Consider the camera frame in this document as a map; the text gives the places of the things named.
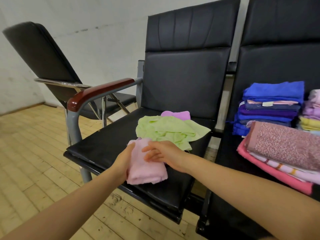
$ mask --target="black leather chair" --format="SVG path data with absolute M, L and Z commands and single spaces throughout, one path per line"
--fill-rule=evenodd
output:
M 240 0 L 220 0 L 169 11 L 148 18 L 143 79 L 123 79 L 92 87 L 68 102 L 71 139 L 64 156 L 94 174 L 109 168 L 143 116 L 188 110 L 192 120 L 214 129 L 219 111 Z M 89 101 L 138 84 L 141 107 L 94 134 L 81 139 L 79 110 Z M 191 142 L 191 153 L 203 157 L 211 134 Z M 158 184 L 120 189 L 179 223 L 194 178 L 167 167 L 168 179 Z M 84 181 L 90 174 L 82 171 Z
M 233 121 L 244 89 L 254 82 L 303 80 L 306 99 L 312 89 L 320 88 L 319 10 L 320 0 L 250 0 L 227 121 Z M 232 135 L 232 126 L 230 123 L 225 125 L 215 162 L 283 184 L 237 153 L 243 138 Z M 318 201 L 319 188 L 319 185 L 314 185 L 311 195 Z M 208 237 L 208 233 L 217 233 L 227 227 L 253 239 L 270 235 L 256 222 L 208 191 L 197 232 Z
M 46 84 L 65 109 L 71 97 L 91 87 L 82 84 L 43 25 L 33 22 L 20 23 L 6 28 L 3 34 L 38 77 L 35 81 Z M 93 120 L 102 119 L 103 126 L 106 126 L 106 120 L 110 120 L 108 116 L 120 109 L 128 114 L 125 106 L 134 102 L 134 95 L 117 92 L 106 98 L 91 101 L 82 109 L 80 115 Z

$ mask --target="light green towel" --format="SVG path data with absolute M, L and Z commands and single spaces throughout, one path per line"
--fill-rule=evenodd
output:
M 183 151 L 192 150 L 189 141 L 196 141 L 209 131 L 209 128 L 192 120 L 183 121 L 173 116 L 144 116 L 136 128 L 137 137 L 171 141 Z

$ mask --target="pink towel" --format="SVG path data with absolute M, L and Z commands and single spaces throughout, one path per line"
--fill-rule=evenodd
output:
M 262 102 L 256 102 L 253 100 L 247 100 L 248 104 L 262 104 Z M 298 104 L 297 101 L 285 101 L 285 100 L 280 100 L 280 101 L 273 101 L 273 104 L 287 104 L 287 105 L 293 105 L 293 104 Z
M 309 171 L 309 170 L 304 171 L 303 169 L 294 168 L 290 165 L 284 165 L 282 163 L 269 160 L 253 152 L 249 152 L 249 154 L 257 158 L 258 160 L 266 163 L 267 165 L 281 172 L 284 172 L 288 175 L 291 175 L 300 181 L 301 180 L 308 181 L 308 182 L 312 182 L 320 185 L 320 173 L 317 171 Z
M 310 101 L 305 101 L 304 104 L 303 115 L 309 119 L 320 120 L 320 107 L 314 107 L 315 104 Z
M 150 138 L 138 138 L 129 141 L 128 145 L 135 142 L 131 153 L 131 162 L 128 169 L 128 184 L 159 183 L 168 178 L 167 169 L 163 162 L 146 162 L 143 160 L 147 152 L 142 148 L 148 145 Z
M 254 121 L 247 149 L 270 160 L 299 168 L 320 170 L 320 137 L 282 125 Z
M 314 89 L 310 92 L 309 101 L 320 105 L 320 89 Z
M 292 188 L 306 194 L 306 195 L 311 195 L 312 193 L 312 183 L 310 182 L 302 182 L 294 177 L 289 176 L 286 173 L 283 173 L 273 167 L 270 167 L 269 165 L 266 165 L 265 163 L 263 163 L 262 161 L 259 161 L 258 159 L 256 159 L 255 157 L 251 156 L 246 147 L 246 140 L 248 138 L 246 137 L 238 146 L 238 153 L 244 157 L 245 159 L 247 159 L 248 161 L 250 161 L 251 163 L 253 163 L 254 165 L 258 166 L 259 168 L 261 168 L 263 171 L 265 171 L 266 173 L 272 175 L 273 177 L 275 177 L 276 179 L 284 182 L 285 184 L 291 186 Z
M 174 116 L 174 117 L 181 119 L 181 120 L 191 120 L 189 111 L 176 112 L 176 113 L 171 112 L 171 111 L 164 111 L 164 112 L 162 112 L 161 116 L 162 117 Z

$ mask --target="hand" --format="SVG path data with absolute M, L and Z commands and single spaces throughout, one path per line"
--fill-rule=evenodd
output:
M 190 154 L 170 141 L 149 141 L 142 152 L 148 152 L 144 157 L 146 162 L 165 162 L 179 172 L 189 173 L 186 161 Z
M 134 149 L 135 143 L 132 143 L 126 147 L 115 159 L 110 169 L 118 175 L 121 184 L 128 178 L 128 168 L 131 161 L 131 152 Z

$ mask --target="forearm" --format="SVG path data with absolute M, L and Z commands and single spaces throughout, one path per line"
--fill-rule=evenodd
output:
M 7 234 L 3 240 L 70 239 L 121 183 L 116 171 L 109 168 Z
M 320 236 L 320 203 L 289 187 L 190 155 L 189 173 L 278 239 Z

